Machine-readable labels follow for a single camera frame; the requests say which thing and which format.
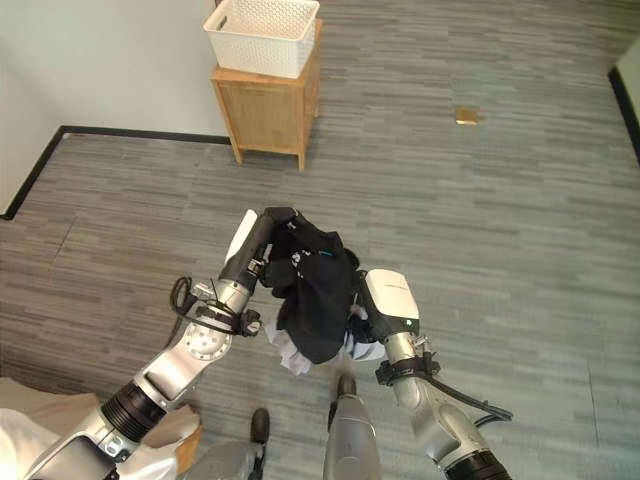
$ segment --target wooden cabinet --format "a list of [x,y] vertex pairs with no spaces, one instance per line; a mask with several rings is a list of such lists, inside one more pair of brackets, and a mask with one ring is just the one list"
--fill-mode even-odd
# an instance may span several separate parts
[[263,150],[295,154],[298,168],[304,170],[305,151],[318,116],[321,33],[322,20],[318,19],[314,49],[298,78],[214,70],[211,82],[238,165],[242,165],[244,150]]

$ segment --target cabinet leg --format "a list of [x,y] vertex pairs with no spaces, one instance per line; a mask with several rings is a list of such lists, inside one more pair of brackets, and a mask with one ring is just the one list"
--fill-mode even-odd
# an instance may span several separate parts
[[242,165],[242,162],[244,162],[244,157],[242,155],[242,150],[240,150],[238,147],[236,147],[233,142],[231,143],[231,146],[233,147],[233,155],[236,157],[236,163],[238,165]]

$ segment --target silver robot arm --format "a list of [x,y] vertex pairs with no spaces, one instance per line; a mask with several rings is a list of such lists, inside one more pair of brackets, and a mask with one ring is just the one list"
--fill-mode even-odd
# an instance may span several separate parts
[[[446,392],[466,396],[434,378],[439,365],[432,361],[432,352],[423,350],[418,307],[405,277],[381,269],[361,272],[359,296],[369,315],[370,335],[387,353],[388,361],[376,372],[378,381],[393,387],[399,406],[409,414],[420,450],[449,480],[508,480],[476,424]],[[489,408],[495,419],[510,418],[509,412]]]
[[258,333],[259,315],[245,307],[274,227],[296,215],[290,208],[267,209],[260,216],[247,212],[216,282],[193,287],[186,277],[176,282],[172,306],[191,321],[182,338],[45,451],[25,480],[117,479],[116,464],[126,461],[204,369],[229,351],[232,336]]

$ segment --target robot leg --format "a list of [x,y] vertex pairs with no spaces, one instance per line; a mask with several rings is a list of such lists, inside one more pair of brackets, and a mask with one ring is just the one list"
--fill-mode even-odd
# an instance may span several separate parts
[[324,480],[380,480],[375,432],[353,377],[340,378],[329,422]]
[[269,439],[269,414],[260,408],[251,420],[250,442],[211,448],[182,480],[261,480]]

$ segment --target black garment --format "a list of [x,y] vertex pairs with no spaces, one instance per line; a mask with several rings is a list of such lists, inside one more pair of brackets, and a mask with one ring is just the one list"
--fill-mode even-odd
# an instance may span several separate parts
[[260,281],[284,298],[278,329],[311,362],[326,362],[344,341],[358,259],[336,232],[319,230],[299,213],[280,224],[271,241]]

